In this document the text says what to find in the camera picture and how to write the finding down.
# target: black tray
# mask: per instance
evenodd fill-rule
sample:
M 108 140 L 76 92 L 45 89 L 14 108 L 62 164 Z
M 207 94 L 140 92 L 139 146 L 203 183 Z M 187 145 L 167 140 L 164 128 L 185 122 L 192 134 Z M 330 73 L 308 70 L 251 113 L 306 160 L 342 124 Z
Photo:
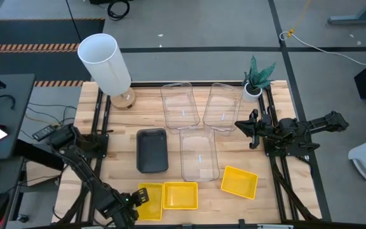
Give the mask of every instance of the black tray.
M 137 132 L 137 169 L 141 173 L 168 170 L 166 131 L 162 128 Z

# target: concrete floor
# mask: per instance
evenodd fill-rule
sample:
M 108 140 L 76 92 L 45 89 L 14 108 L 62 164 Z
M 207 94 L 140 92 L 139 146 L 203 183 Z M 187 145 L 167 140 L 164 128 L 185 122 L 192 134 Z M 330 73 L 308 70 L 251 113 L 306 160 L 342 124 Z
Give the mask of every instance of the concrete floor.
M 283 29 L 289 30 L 304 7 L 304 0 L 274 0 Z M 105 17 L 104 9 L 88 1 L 69 0 L 74 17 Z M 119 22 L 105 21 L 104 32 L 113 35 L 121 48 L 259 46 L 279 47 L 269 4 L 265 0 L 135 0 L 131 12 Z M 295 34 L 316 46 L 366 46 L 366 25 L 329 26 L 329 16 L 357 13 L 366 0 L 312 1 L 306 18 Z M 70 18 L 64 0 L 4 0 L 0 18 Z M 287 46 L 302 46 L 295 39 Z M 274 80 L 288 80 L 280 52 L 253 52 L 260 67 L 277 62 Z M 366 62 L 366 52 L 348 52 Z M 342 57 L 324 53 L 292 52 L 289 54 L 295 80 L 307 119 L 331 110 L 342 113 L 350 127 L 341 134 L 320 133 L 314 142 L 330 215 L 333 221 L 366 223 L 366 183 L 348 160 L 351 148 L 366 142 L 366 104 L 353 81 L 365 66 Z M 126 64 L 138 80 L 240 80 L 249 68 L 249 52 L 157 52 L 126 53 Z M 79 88 L 35 88 L 31 101 L 54 104 L 77 104 Z M 61 117 L 62 109 L 37 108 Z M 34 115 L 35 118 L 46 117 Z M 44 124 L 24 121 L 22 129 L 31 134 Z M 32 219 L 10 228 L 47 225 L 56 194 L 34 193 L 43 199 L 46 211 L 33 211 L 32 196 L 24 199 L 21 213 Z

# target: yellow plastic bin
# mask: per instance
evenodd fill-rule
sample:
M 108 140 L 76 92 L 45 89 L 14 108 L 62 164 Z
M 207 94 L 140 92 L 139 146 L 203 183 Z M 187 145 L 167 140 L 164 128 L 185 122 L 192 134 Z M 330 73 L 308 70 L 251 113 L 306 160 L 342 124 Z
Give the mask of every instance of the yellow plastic bin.
M 258 175 L 226 166 L 221 190 L 253 200 L 257 192 Z
M 163 203 L 163 184 L 156 183 L 140 183 L 138 189 L 146 188 L 149 201 L 139 206 L 138 220 L 155 220 L 162 219 L 162 203 Z
M 196 182 L 165 182 L 163 184 L 163 208 L 195 210 L 198 208 Z

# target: white lampshade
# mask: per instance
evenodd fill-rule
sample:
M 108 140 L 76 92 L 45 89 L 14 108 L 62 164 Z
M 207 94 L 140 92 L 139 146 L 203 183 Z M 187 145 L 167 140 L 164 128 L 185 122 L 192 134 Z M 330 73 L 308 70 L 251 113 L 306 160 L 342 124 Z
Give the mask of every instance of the white lampshade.
M 81 42 L 77 53 L 103 93 L 117 96 L 128 90 L 131 76 L 112 36 L 91 35 Z

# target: table leg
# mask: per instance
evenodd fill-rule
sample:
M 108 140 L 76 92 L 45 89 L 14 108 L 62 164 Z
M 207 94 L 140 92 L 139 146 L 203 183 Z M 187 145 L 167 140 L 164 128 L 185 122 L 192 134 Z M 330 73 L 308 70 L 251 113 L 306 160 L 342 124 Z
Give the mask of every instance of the table leg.
M 366 6 L 357 15 L 332 16 L 328 19 L 331 24 L 366 24 Z
M 61 171 L 64 166 L 64 162 L 60 157 L 19 139 L 15 146 L 15 154 L 59 171 Z

